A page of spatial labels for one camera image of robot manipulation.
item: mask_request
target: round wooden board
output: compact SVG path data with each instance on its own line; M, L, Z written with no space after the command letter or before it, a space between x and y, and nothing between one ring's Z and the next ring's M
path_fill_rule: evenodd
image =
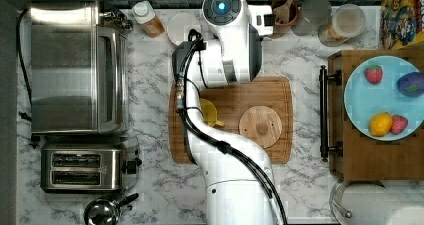
M280 138L280 116L266 106L255 106L244 112L239 122L239 132L263 148L269 148Z

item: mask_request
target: wooden box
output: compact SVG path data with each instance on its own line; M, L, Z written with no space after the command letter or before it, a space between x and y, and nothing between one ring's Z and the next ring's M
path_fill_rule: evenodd
M342 143L343 156L330 153L330 170L346 181L424 179L424 126L397 141L378 141L362 134L344 107L344 87L356 67L383 55L400 57L424 71L422 50L345 50L328 58L328 74L342 71L341 86L328 83L329 146Z

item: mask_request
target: white marble countertop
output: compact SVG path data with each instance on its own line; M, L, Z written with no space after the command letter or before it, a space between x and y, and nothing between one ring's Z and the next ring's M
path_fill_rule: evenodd
M316 34L298 37L291 30L263 42L263 65L258 76L285 76L290 80L294 109L293 145L287 164L274 164L275 185L286 207L289 224L337 223L329 195L337 179L320 159L319 69L327 57L342 49L375 49L379 8L362 7L367 25L361 35L328 48ZM166 25L181 10L157 10ZM207 27L198 10L202 33ZM152 39L140 26L128 35L130 129L142 150L141 177L128 193L138 192L134 209L120 224L205 224L204 180L196 165L172 160L168 141L168 100L172 83L171 55L175 46L166 34ZM18 111L29 111L20 76ZM46 194L40 188L40 149L28 146L30 124L18 120L18 224L84 224L85 206L98 195ZM394 190L424 198L420 181L387 181Z

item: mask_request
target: blue plate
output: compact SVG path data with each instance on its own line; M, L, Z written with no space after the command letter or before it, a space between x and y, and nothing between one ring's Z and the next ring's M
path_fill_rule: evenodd
M383 79L373 85L367 81L364 71L370 65L383 69ZM424 120L424 95L407 97L396 88L396 82L407 73L417 72L411 63L392 56L369 59L353 71L344 91L347 115L359 131L380 141L393 141L404 138L417 129ZM400 134L388 133L383 137L372 136L368 124L377 113L399 114L408 119L408 127Z

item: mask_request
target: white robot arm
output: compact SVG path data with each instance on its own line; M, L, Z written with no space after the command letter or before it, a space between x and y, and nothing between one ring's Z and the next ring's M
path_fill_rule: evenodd
M173 53L172 67L186 150L205 178L208 224L286 224L267 153L241 135L207 126L199 101L205 88L256 77L262 37L273 32L271 7L205 0L202 10L217 39L203 41L197 34L195 41L183 42Z

